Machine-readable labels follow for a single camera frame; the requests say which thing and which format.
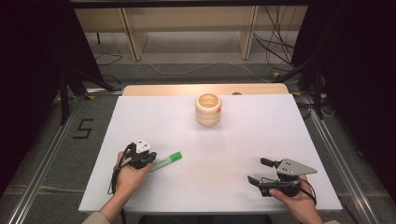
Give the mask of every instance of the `wire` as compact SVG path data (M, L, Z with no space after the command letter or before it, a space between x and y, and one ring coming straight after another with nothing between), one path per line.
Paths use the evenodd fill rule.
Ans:
M103 77L113 77L113 78L117 81L117 83L122 84L122 82L119 81L119 80L118 80L116 77L114 77L114 76L111 76L111 75L103 75Z
M309 193L308 191L306 191L305 189L300 188L301 192L308 195L308 197L310 197L314 201L315 205L317 205L317 194L315 193L314 187L312 187L312 185L308 181L306 181L304 179L301 179L301 180L303 180L305 183L307 183L309 185L309 188L312 189L312 194Z
M303 119L307 119L307 118L311 117L312 110L313 110L313 109L309 108L309 109L308 109L308 112L303 116Z
M335 109L332 110L332 113L329 113L328 111L326 111L326 110L324 110L322 108L320 109L320 111L327 118L331 118L335 114Z
M95 59L99 59L99 58L101 58L101 57L104 56L104 55L116 56L116 57L119 57L119 58L116 59L116 60L114 60L114 61L111 62L111 63L99 63L98 65L110 65L110 64L113 64L114 62L119 61L119 60L122 59L122 55L119 55L119 54L108 54L108 53L103 53L103 54L99 55L98 57L96 57Z
M256 34L256 37L259 38L260 41L264 41L264 42L268 42L268 43L270 43L270 44L276 44L276 45L285 45L285 46L287 46L288 48L294 49L294 46L289 45L288 43L279 43L279 42L274 42L274 41L266 40L266 39L264 39L264 38L262 38L262 37L259 37L257 34Z
M291 15L291 19L290 19L289 27L288 27L288 32L286 33L286 37L285 37L286 43L288 43L289 30L290 30L290 27L291 27L291 22L292 22L293 19L294 19L294 15L295 15L295 13L296 13L296 10L297 10L297 6L294 8L293 14Z
M253 36L256 38L257 42L259 42L259 44L260 44L264 49L267 50L266 59L267 59L267 63L268 63L268 64L270 64L270 62L269 62L269 57L268 57L268 51L269 51L270 53L274 54L277 58L279 58L280 60L282 60L284 63L287 63L287 64L290 65L290 66L293 66L289 61L287 61L286 59L282 58L280 55L278 55L277 53L275 53L273 50L269 49L269 44L272 42L272 38L268 41L268 46L265 46L265 45L260 41L260 39L258 38L258 35L257 35L256 33L253 33Z
M281 19L282 21L283 21L283 17L284 17L284 15L285 15L286 9L287 9L287 7L285 8L285 10L284 10L284 12L283 12L283 16L282 16L282 19ZM274 26L273 35L274 35L281 43L285 43L285 41L284 41L283 38L282 38L282 35L280 34L279 6L276 6L276 22L274 22L274 20L273 20L271 14L270 14L270 12L268 11L268 7L267 7L267 6L265 6L265 11L267 12L268 17L270 18L271 23L272 23L273 26ZM287 50L287 52L288 52L288 53L286 53L285 49L283 48L284 46L285 46L285 45L282 45L283 52L285 53L286 60L288 61L288 63L290 63L290 60L289 60L289 57L288 57L288 53L289 53L290 55L291 55L291 53L289 52L289 49L288 49L288 48L286 48L286 50Z
M154 65L152 65L151 63L149 63L149 65L150 65L158 74L161 74L161 75L187 75L188 73L191 73L191 72L193 72L193 71L195 71L195 70L202 69L202 68L207 68L207 67L214 66L214 65L218 65L218 64L228 64L228 65L232 65L232 66L235 66L235 67L243 68L243 69L245 69L246 71L248 71L248 72L249 72L253 77L255 77L255 78L257 78L257 79L259 79L259 80L262 80L262 81L264 81L264 82L268 82L268 83L271 82L271 81L268 81L268 80L266 80L266 79L264 79L264 78L262 78L262 77L258 77L258 76L256 76L256 75L254 75L254 74L253 74L250 70L248 70L246 67L241 66L241 65L237 65L237 64L234 64L234 63L211 63L211 64L199 66L199 67L193 68L193 69L191 69L191 70L189 70L189 71L187 71L187 72L181 72L181 73L165 73L165 72L161 72L161 71L159 71Z
M108 187L107 190L107 194L115 194L116 190L117 190L117 178L119 177L119 173L120 173L120 169L127 165L128 162L132 159L132 158L128 158L128 159L124 159L125 155L128 153L129 151L129 145L124 149L122 156L120 158L119 163L117 164L117 166L114 168L113 170L113 175L111 176L111 182L110 182L110 186ZM121 219L122 219L122 224L126 224L126 216L125 216L125 210L122 208L121 212Z

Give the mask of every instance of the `human hand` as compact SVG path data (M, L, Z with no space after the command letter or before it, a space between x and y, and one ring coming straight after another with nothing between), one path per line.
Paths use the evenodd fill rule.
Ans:
M117 164L119 164L123 152L119 152ZM117 191L129 194L130 196L139 189L144 178L150 172L152 164L149 163L144 168L136 170L131 165L125 165L121 168L117 178Z
M305 182L307 181L306 176L300 175L300 178L303 180L301 181L300 187L306 190L308 193L312 194L311 188ZM271 189L270 194L274 198L284 203L289 208L293 216L297 218L300 222L304 224L323 223L317 211L317 208L315 207L314 201L303 192L300 191L296 196L289 197L282 193L280 190Z
M116 166L122 158L119 152ZM151 170L151 163L142 169L136 170L131 165L125 165L120 169L117 178L117 190L111 199L100 209L100 212L107 218L110 223L116 223L122 207L128 202L131 195L137 191L142 184L146 174Z

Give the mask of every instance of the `green marker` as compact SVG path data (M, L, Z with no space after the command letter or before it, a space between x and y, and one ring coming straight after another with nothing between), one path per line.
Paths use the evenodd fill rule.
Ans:
M174 161L180 160L181 157L182 157L181 153L180 152L176 152L176 153L174 153L174 154L172 154L172 155L170 155L170 156L168 156L168 157L166 157L166 158L164 158L162 160L154 161L154 163L152 163L151 172L159 170L159 169L163 168L164 166L166 166L166 165L168 165L168 164L170 164L170 163L172 163Z

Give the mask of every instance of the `sleeve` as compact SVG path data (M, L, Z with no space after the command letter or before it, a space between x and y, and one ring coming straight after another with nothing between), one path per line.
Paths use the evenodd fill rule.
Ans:
M100 212L94 212L85 219L82 224L110 224L105 215Z

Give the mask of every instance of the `white table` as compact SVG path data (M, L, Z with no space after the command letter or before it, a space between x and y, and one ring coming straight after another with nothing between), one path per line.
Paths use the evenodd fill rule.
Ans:
M291 95L221 95L221 120L212 127L195 120L196 96L121 96L79 211L97 211L110 198L107 189L116 155L138 137L152 145L158 159L177 151L183 159L149 174L125 205L126 212L285 212L286 206L263 198L248 183L247 175L277 178L274 168L260 164L261 157L289 158L318 169L308 176L317 193L317 209L342 209Z

